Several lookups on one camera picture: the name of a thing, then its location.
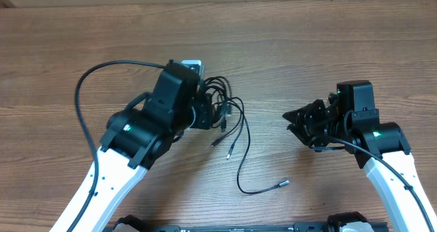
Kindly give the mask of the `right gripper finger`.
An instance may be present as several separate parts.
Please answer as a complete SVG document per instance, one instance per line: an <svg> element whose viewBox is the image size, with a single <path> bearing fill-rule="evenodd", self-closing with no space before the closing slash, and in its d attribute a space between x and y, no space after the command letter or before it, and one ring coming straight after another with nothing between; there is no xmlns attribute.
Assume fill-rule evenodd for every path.
<svg viewBox="0 0 437 232"><path fill-rule="evenodd" d="M315 142L315 135L309 133L305 126L297 126L295 124L290 124L287 129L293 133L296 138L306 146L312 146Z"/></svg>
<svg viewBox="0 0 437 232"><path fill-rule="evenodd" d="M285 112L282 117L288 120L290 123L298 123L304 121L306 116L313 115L314 113L323 113L326 110L325 104L322 100L315 100L314 102L293 110Z"/></svg>

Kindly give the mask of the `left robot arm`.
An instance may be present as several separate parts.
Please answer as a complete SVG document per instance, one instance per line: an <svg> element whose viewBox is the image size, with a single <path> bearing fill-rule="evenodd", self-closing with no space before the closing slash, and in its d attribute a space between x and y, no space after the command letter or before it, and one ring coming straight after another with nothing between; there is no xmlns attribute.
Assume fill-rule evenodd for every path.
<svg viewBox="0 0 437 232"><path fill-rule="evenodd" d="M209 130L216 112L200 60L161 66L153 92L112 115L93 163L53 231L103 231L126 195L188 128Z"/></svg>

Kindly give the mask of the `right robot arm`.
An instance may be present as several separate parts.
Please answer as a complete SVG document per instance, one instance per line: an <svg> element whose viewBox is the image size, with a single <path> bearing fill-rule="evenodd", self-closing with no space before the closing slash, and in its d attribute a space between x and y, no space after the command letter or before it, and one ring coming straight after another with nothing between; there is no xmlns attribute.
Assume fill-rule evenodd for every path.
<svg viewBox="0 0 437 232"><path fill-rule="evenodd" d="M419 180L401 127L381 123L367 80L337 84L328 100L283 114L297 139L316 152L344 149L364 170L395 231L435 231L434 211Z"/></svg>

